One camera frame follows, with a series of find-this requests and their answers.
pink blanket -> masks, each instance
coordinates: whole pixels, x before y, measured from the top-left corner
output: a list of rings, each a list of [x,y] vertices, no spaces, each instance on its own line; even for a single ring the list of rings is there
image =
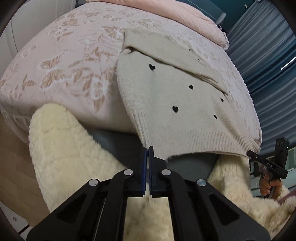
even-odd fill
[[[175,0],[86,0],[86,2],[108,2],[134,7],[179,22],[198,32],[223,48],[229,43],[217,25],[196,8]]]

white light strip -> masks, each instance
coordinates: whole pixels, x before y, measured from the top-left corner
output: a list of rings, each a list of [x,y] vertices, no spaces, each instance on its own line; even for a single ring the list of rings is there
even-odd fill
[[[296,56],[295,56],[295,57],[294,57],[289,63],[287,63],[284,67],[282,67],[281,70],[282,70],[283,68],[287,67],[287,65],[290,64],[294,59],[296,59]]]

curtain fold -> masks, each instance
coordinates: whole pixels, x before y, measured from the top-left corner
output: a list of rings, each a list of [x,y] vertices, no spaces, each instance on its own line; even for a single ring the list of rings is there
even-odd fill
[[[262,129],[262,155],[272,155],[275,140],[296,144],[296,37],[267,0],[255,2],[228,34],[226,51],[240,72]]]

blue curtain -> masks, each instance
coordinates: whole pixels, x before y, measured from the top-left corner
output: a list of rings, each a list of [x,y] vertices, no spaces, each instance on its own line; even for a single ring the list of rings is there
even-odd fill
[[[261,154],[275,140],[296,144],[296,37],[269,1],[255,2],[228,34],[227,54],[242,75],[262,129]]]

hand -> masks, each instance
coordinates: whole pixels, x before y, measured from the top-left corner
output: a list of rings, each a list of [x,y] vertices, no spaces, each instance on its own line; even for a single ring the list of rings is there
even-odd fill
[[[280,179],[275,179],[275,180],[272,180],[269,183],[268,180],[269,180],[268,173],[266,173],[264,175],[264,178],[260,179],[260,183],[259,183],[259,185],[260,185],[260,193],[261,193],[262,196],[266,196],[267,194],[270,194],[270,188],[271,187],[276,187],[276,190],[275,190],[274,194],[272,195],[272,198],[277,199],[278,196],[281,193],[281,188],[283,186],[283,182]]]

